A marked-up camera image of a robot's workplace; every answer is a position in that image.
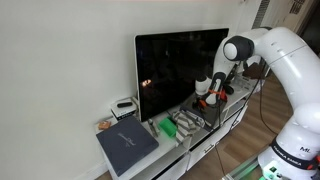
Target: black tv screen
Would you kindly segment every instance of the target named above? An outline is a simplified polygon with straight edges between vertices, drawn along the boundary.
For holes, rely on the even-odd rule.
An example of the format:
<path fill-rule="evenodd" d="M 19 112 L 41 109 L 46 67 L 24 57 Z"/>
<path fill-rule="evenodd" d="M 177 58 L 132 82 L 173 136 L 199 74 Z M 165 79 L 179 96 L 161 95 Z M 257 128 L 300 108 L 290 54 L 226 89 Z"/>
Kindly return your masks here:
<path fill-rule="evenodd" d="M 199 76 L 212 76 L 214 57 L 229 29 L 135 38 L 140 120 L 179 105 L 195 91 Z"/>

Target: dark blue book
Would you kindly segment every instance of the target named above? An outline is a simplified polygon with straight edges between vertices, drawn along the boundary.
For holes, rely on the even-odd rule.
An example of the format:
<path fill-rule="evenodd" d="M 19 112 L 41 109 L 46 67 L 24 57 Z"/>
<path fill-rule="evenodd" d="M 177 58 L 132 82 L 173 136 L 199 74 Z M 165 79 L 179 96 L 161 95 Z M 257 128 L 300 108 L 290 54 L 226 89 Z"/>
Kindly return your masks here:
<path fill-rule="evenodd" d="M 133 116 L 100 132 L 97 138 L 118 176 L 159 146 Z"/>

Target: tv stand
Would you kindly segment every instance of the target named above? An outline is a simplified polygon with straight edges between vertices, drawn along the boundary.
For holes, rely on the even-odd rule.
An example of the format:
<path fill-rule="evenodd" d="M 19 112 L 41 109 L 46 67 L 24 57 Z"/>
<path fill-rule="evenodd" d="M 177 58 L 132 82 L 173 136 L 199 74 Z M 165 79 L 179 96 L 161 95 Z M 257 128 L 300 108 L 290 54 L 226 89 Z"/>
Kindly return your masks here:
<path fill-rule="evenodd" d="M 241 121 L 247 109 L 247 101 L 244 98 L 248 98 L 254 81 L 248 80 L 248 84 L 245 87 L 241 84 L 231 84 L 235 93 L 228 96 L 228 103 L 221 114 L 221 124 L 219 125 L 219 121 L 216 121 L 212 131 L 200 129 L 180 145 L 177 145 L 175 138 L 169 138 L 164 132 L 160 131 L 158 137 L 155 138 L 159 142 L 159 147 L 121 176 L 115 174 L 110 161 L 103 152 L 112 178 L 114 180 L 178 179 L 210 152 L 228 134 L 229 130 L 232 130 Z M 168 112 L 172 114 L 177 110 L 178 107 L 169 109 Z M 154 117 L 153 121 L 158 124 L 167 116 L 168 113 L 164 112 Z M 112 124 L 117 123 L 115 118 L 109 120 L 112 121 Z M 144 122 L 142 125 L 152 134 L 148 122 Z M 100 132 L 97 126 L 95 128 L 96 133 Z"/>

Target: floor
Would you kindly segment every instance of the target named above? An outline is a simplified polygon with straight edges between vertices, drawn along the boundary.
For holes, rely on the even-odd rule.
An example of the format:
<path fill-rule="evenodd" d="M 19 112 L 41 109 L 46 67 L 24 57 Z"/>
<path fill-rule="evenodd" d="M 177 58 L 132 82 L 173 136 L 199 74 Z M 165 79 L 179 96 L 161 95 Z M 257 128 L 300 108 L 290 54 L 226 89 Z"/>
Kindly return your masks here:
<path fill-rule="evenodd" d="M 292 115 L 292 108 L 283 87 L 275 76 L 270 76 L 262 90 L 262 115 L 266 124 L 279 133 Z M 260 95 L 252 95 L 249 107 L 242 122 L 233 129 L 216 149 L 211 150 L 204 158 L 186 172 L 181 180 L 218 180 L 247 160 L 259 153 L 275 137 L 262 123 L 260 118 Z M 97 180 L 110 180 L 106 172 Z"/>

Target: baseboard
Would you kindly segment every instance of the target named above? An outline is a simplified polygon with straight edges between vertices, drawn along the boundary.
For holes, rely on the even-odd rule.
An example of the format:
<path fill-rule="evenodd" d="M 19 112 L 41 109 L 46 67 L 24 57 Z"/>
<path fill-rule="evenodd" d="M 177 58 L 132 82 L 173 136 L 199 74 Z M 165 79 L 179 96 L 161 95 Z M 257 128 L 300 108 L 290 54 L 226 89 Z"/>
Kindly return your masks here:
<path fill-rule="evenodd" d="M 93 168 L 91 168 L 90 170 L 88 170 L 87 172 L 74 178 L 74 180 L 95 180 L 107 171 L 108 171 L 108 166 L 106 162 L 103 162 L 102 164 L 98 164 Z"/>

